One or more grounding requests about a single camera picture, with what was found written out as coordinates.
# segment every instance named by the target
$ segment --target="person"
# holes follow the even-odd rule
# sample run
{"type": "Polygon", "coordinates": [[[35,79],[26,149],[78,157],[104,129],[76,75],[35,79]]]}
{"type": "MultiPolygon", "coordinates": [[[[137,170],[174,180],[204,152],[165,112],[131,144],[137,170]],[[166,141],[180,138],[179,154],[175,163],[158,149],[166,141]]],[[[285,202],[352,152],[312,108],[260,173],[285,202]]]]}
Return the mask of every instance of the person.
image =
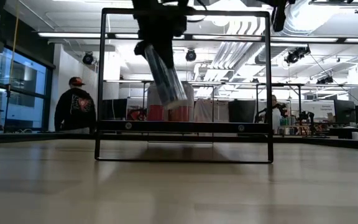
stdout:
{"type": "MultiPolygon", "coordinates": [[[[282,118],[282,112],[280,111],[280,104],[277,103],[277,98],[275,95],[272,95],[272,120],[273,120],[273,130],[274,133],[277,133],[278,128],[280,127],[280,119],[282,118]]],[[[266,109],[260,112],[260,116],[265,116],[266,109]]]]}
{"type": "Polygon", "coordinates": [[[82,90],[80,77],[68,81],[70,89],[63,93],[55,111],[55,130],[73,134],[92,134],[96,126],[96,110],[92,97],[82,90]]]}

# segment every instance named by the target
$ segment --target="wooden floor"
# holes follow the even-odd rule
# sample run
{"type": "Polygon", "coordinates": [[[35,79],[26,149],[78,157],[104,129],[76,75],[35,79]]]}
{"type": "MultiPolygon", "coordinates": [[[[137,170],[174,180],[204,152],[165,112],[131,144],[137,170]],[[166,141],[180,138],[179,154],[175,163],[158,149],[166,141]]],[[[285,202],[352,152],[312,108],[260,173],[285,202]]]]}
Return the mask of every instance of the wooden floor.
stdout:
{"type": "MultiPolygon", "coordinates": [[[[96,162],[93,141],[0,144],[0,224],[358,223],[358,151],[276,144],[274,165],[96,162]]],[[[103,156],[265,159],[263,144],[104,142],[103,156]]]]}

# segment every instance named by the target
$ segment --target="black jacket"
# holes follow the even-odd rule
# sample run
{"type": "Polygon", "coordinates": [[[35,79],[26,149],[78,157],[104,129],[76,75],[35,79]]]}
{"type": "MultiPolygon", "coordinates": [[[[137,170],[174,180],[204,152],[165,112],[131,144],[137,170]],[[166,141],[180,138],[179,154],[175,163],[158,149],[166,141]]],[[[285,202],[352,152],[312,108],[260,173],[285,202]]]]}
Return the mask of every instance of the black jacket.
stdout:
{"type": "Polygon", "coordinates": [[[89,128],[96,125],[96,111],[92,97],[84,90],[72,88],[60,97],[55,112],[55,130],[89,128]]]}

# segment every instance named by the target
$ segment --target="white wall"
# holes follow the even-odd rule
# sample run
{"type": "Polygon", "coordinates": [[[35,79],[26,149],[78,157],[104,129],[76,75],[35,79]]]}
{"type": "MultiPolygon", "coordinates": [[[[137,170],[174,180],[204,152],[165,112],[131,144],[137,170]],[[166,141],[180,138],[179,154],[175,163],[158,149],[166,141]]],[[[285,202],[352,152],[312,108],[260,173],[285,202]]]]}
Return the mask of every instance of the white wall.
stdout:
{"type": "Polygon", "coordinates": [[[98,75],[95,70],[89,69],[80,61],[64,51],[62,44],[55,45],[55,54],[53,56],[53,64],[56,69],[52,76],[52,92],[50,99],[50,116],[49,116],[49,131],[55,130],[55,110],[59,97],[66,92],[70,87],[68,81],[71,77],[80,77],[86,84],[83,89],[87,91],[96,102],[97,100],[97,84],[98,75]]]}

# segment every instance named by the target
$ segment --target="white container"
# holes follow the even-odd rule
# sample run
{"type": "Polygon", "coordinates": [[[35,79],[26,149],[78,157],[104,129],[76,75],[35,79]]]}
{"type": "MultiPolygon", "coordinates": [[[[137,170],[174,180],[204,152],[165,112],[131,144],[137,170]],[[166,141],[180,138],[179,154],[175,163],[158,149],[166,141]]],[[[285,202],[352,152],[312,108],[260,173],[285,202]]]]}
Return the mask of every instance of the white container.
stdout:
{"type": "Polygon", "coordinates": [[[352,132],[352,139],[358,140],[358,132],[356,132],[356,131],[352,132]]]}

